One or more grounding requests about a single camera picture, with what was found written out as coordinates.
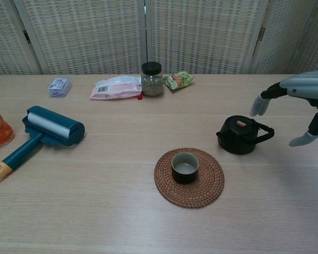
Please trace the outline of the teal lint roller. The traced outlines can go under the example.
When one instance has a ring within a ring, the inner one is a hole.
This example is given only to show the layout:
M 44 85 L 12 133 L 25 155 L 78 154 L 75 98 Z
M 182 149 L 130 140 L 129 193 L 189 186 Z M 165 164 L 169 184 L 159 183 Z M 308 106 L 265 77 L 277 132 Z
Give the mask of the teal lint roller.
M 29 140 L 0 162 L 0 182 L 16 170 L 39 144 L 70 147 L 84 138 L 85 126 L 79 121 L 41 106 L 33 106 L 26 112 L 22 122 Z

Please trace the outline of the glass jar black lid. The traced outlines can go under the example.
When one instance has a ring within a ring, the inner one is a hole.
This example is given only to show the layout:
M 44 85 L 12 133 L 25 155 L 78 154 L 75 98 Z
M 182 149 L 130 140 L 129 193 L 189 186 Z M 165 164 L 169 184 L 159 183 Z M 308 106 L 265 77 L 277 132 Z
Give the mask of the glass jar black lid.
M 146 96 L 158 96 L 163 93 L 162 66 L 150 61 L 142 64 L 142 93 Z

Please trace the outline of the black teapot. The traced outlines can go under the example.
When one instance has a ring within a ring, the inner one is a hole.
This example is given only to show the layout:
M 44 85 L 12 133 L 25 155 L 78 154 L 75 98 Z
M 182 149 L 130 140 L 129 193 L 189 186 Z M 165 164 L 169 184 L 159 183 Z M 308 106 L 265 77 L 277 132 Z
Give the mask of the black teapot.
M 216 133 L 219 145 L 232 154 L 251 153 L 258 143 L 271 139 L 273 128 L 241 115 L 228 117 Z

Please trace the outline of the pink snack bag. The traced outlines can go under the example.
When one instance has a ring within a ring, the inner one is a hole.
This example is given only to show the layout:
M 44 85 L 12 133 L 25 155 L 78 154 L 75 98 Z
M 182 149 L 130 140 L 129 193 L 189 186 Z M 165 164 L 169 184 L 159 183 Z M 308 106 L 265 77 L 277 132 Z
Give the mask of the pink snack bag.
M 111 100 L 138 96 L 142 93 L 141 77 L 121 75 L 95 83 L 90 99 Z

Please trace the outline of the green snack packet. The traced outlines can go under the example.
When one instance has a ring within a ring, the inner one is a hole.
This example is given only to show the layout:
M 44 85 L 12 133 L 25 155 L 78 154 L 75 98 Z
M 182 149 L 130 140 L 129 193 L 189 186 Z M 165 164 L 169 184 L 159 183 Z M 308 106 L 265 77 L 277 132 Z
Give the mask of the green snack packet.
M 165 76 L 163 78 L 164 85 L 171 91 L 188 87 L 192 84 L 194 77 L 186 71 Z

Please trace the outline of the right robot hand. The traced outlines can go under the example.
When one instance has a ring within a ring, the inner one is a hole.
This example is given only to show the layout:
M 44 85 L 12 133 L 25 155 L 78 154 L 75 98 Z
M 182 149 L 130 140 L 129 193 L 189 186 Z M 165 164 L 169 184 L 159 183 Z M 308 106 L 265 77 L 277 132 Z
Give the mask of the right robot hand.
M 308 130 L 301 137 L 291 140 L 289 146 L 298 147 L 312 143 L 318 138 L 318 70 L 291 76 L 263 90 L 253 102 L 250 115 L 263 115 L 270 100 L 286 95 L 304 99 L 317 108 Z

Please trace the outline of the purple tissue pack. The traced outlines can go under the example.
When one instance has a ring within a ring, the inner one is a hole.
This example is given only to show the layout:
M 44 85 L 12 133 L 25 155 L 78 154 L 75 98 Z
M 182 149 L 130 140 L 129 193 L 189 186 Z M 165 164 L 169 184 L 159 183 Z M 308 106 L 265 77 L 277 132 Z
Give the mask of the purple tissue pack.
M 48 88 L 48 93 L 50 97 L 66 97 L 71 87 L 69 78 L 55 78 Z

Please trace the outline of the woven folding screen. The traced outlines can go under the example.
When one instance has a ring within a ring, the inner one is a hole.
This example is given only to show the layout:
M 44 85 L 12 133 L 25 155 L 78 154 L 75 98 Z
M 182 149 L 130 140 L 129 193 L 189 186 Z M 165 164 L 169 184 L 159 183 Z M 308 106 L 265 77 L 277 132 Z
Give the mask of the woven folding screen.
M 318 70 L 318 0 L 0 0 L 0 75 Z

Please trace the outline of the round woven rattan coaster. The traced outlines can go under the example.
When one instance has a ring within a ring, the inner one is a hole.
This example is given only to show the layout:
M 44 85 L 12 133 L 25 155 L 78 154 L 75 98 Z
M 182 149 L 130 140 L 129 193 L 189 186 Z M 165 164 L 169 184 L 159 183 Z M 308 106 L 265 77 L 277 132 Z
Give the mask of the round woven rattan coaster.
M 172 176 L 172 159 L 181 152 L 189 152 L 199 161 L 196 180 L 188 184 L 178 183 Z M 166 152 L 157 161 L 154 182 L 167 201 L 184 208 L 202 208 L 220 197 L 225 175 L 219 162 L 209 153 L 197 148 L 177 148 Z

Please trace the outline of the dark ceramic cup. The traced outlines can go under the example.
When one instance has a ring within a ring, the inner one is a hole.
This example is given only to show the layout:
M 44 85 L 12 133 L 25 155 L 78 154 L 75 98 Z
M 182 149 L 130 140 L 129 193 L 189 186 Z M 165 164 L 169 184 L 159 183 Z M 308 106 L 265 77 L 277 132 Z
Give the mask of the dark ceramic cup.
M 175 155 L 171 161 L 171 173 L 173 179 L 180 184 L 189 184 L 197 179 L 199 160 L 189 152 L 181 152 Z

